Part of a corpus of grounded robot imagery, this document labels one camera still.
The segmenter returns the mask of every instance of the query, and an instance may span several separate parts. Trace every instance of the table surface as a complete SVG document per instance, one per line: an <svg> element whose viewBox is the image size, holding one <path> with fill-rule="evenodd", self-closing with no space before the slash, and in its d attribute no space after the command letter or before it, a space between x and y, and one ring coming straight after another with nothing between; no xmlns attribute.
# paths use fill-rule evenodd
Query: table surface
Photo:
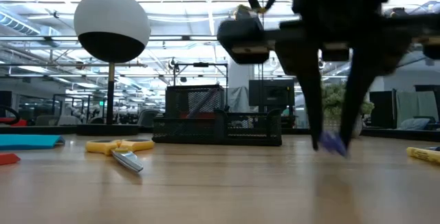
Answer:
<svg viewBox="0 0 440 224"><path fill-rule="evenodd" d="M281 147L156 144L129 172L85 153L96 137L18 154L0 166L2 223L434 223L440 166L408 158L435 143L362 137L351 158L315 153L308 136Z"/></svg>

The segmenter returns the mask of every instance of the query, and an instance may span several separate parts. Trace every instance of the black mesh basket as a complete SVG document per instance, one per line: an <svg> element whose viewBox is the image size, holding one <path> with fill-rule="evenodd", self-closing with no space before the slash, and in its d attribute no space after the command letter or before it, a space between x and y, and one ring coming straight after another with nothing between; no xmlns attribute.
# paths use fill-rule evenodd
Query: black mesh basket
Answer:
<svg viewBox="0 0 440 224"><path fill-rule="evenodd" d="M214 119L155 118L158 143L280 146L281 110L269 113L215 111Z"/></svg>
<svg viewBox="0 0 440 224"><path fill-rule="evenodd" d="M223 109L224 102L224 89L220 85L167 87L165 114L169 118L214 118L214 110Z"/></svg>
<svg viewBox="0 0 440 224"><path fill-rule="evenodd" d="M223 131L217 139L242 145L280 146L281 110L274 109L269 113L226 113L215 111L216 129Z"/></svg>
<svg viewBox="0 0 440 224"><path fill-rule="evenodd" d="M214 144L214 119L155 118L153 123L154 142L183 144L212 142L212 144Z"/></svg>

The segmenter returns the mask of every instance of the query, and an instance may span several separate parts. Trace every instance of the black and white ball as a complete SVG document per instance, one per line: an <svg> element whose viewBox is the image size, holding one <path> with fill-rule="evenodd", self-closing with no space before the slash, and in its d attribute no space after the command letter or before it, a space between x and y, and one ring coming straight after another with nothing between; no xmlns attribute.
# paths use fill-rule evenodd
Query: black and white ball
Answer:
<svg viewBox="0 0 440 224"><path fill-rule="evenodd" d="M149 19L136 0L82 0L74 25L84 49L108 63L138 57L151 35Z"/></svg>

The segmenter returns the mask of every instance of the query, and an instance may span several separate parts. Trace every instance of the yellow marker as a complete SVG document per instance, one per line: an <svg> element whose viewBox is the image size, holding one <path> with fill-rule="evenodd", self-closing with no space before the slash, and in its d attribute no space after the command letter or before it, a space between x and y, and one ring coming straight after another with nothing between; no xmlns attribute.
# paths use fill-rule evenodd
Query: yellow marker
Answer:
<svg viewBox="0 0 440 224"><path fill-rule="evenodd" d="M406 153L417 159L440 164L440 152L437 151L409 147L406 149Z"/></svg>

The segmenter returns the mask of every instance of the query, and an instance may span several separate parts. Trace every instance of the scissor blade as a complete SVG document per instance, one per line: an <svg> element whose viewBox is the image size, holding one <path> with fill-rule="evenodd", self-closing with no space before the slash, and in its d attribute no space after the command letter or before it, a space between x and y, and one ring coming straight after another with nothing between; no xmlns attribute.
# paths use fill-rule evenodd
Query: scissor blade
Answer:
<svg viewBox="0 0 440 224"><path fill-rule="evenodd" d="M138 157L131 151L129 152L116 152L111 151L113 157L126 168L135 172L140 172L144 169L144 165L140 162Z"/></svg>

